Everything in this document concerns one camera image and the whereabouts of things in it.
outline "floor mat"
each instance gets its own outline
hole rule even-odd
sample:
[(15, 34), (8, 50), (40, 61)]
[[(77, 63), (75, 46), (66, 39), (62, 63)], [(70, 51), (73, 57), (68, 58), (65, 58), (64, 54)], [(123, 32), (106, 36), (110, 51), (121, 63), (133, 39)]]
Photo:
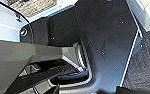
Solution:
[(150, 31), (142, 31), (143, 48), (132, 57), (123, 87), (150, 91)]

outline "black surface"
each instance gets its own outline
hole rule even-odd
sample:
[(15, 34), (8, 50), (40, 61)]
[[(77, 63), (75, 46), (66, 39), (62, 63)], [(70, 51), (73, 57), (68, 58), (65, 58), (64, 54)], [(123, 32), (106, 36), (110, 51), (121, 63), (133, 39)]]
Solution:
[(51, 17), (51, 32), (54, 46), (71, 46), (80, 42), (80, 29), (75, 9), (71, 8)]
[(52, 23), (54, 46), (82, 40), (93, 73), (88, 84), (62, 90), (78, 91), (94, 85), (92, 89), (85, 88), (86, 93), (99, 89), (115, 92), (137, 31), (125, 0), (79, 0), (75, 8), (52, 17)]
[[(33, 29), (33, 41), (34, 44), (40, 44), (40, 45), (49, 45), (49, 19), (50, 18), (40, 18), (34, 22), (31, 23), (32, 29)], [(31, 32), (30, 27), (28, 25), (24, 26), (23, 28), (26, 28), (28, 31), (28, 34), (23, 37), (20, 36), (20, 41), (23, 43), (31, 43)]]

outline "floor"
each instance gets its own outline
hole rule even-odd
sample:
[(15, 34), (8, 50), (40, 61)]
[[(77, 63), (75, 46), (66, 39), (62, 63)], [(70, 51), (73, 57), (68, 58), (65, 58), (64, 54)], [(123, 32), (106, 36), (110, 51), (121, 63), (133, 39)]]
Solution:
[(143, 48), (131, 58), (123, 86), (150, 91), (150, 31), (146, 32), (142, 27), (141, 30)]
[[(116, 35), (114, 36), (109, 35), (110, 32), (113, 31), (114, 34), (118, 35), (119, 33), (122, 32), (121, 30), (125, 30), (125, 29), (118, 29), (120, 28), (120, 26), (123, 28), (123, 26), (129, 27), (131, 25), (131, 23), (129, 23), (130, 21), (127, 21), (127, 18), (125, 19), (125, 17), (127, 17), (126, 9), (118, 6), (118, 5), (122, 6), (121, 2), (114, 1), (114, 3), (106, 3), (107, 5), (105, 5), (104, 3), (95, 3), (96, 1), (87, 0), (88, 3), (84, 4), (85, 7), (81, 5), (77, 5), (78, 8), (76, 7), (76, 8), (69, 9), (68, 11), (60, 13), (60, 15), (53, 16), (50, 19), (46, 19), (46, 18), (43, 18), (43, 20), (41, 19), (41, 21), (50, 24), (49, 27), (47, 27), (46, 29), (47, 32), (49, 29), (50, 31), (52, 31), (50, 33), (44, 33), (46, 34), (45, 35), (46, 38), (44, 39), (50, 40), (51, 43), (44, 41), (44, 43), (42, 43), (41, 45), (71, 46), (74, 42), (80, 42), (81, 40), (88, 40), (88, 42), (86, 43), (87, 50), (93, 48), (95, 49), (94, 51), (97, 52), (97, 49), (101, 50), (102, 48), (105, 48), (105, 45), (103, 45), (105, 44), (105, 42), (101, 43), (102, 46), (99, 45), (99, 41), (102, 41), (102, 38), (108, 37), (108, 39), (111, 39), (111, 37), (115, 37)], [(41, 40), (43, 36), (42, 33), (38, 33), (38, 32), (39, 31), (44, 32), (45, 30), (42, 28), (40, 30), (39, 29), (35, 30), (35, 32), (37, 32), (36, 35), (39, 34), (39, 36), (41, 36), (41, 37), (35, 37), (38, 38), (35, 39), (37, 41)], [(142, 28), (142, 32), (144, 36), (142, 41), (143, 49), (131, 58), (130, 65), (128, 67), (128, 71), (123, 86), (132, 90), (143, 89), (143, 90), (150, 91), (150, 31), (145, 32)], [(23, 38), (21, 38), (21, 41), (26, 42), (28, 40), (25, 38), (24, 41)], [(103, 58), (102, 60), (106, 61), (107, 57), (105, 55), (101, 55), (101, 57)]]
[[(33, 26), (34, 33), (36, 33), (34, 43), (44, 35), (41, 32), (48, 32), (44, 39), (51, 43), (44, 45), (64, 47), (83, 41), (87, 50), (93, 79), (86, 85), (65, 88), (61, 91), (74, 91), (74, 94), (80, 94), (80, 88), (93, 84), (92, 88), (84, 89), (85, 93), (99, 90), (115, 92), (116, 86), (120, 85), (137, 31), (125, 0), (112, 2), (80, 0), (74, 8), (49, 19), (42, 18), (38, 23), (41, 22), (45, 24), (42, 26), (32, 24), (37, 25), (37, 27)], [(27, 37), (22, 37), (21, 42), (30, 42), (29, 36), (28, 34)]]

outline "gray carpet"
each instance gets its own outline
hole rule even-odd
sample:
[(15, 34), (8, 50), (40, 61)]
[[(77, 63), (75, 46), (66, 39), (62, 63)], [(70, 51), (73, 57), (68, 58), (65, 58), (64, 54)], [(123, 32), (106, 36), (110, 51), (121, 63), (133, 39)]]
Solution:
[(143, 48), (132, 57), (123, 87), (150, 91), (150, 31), (143, 30), (143, 36)]

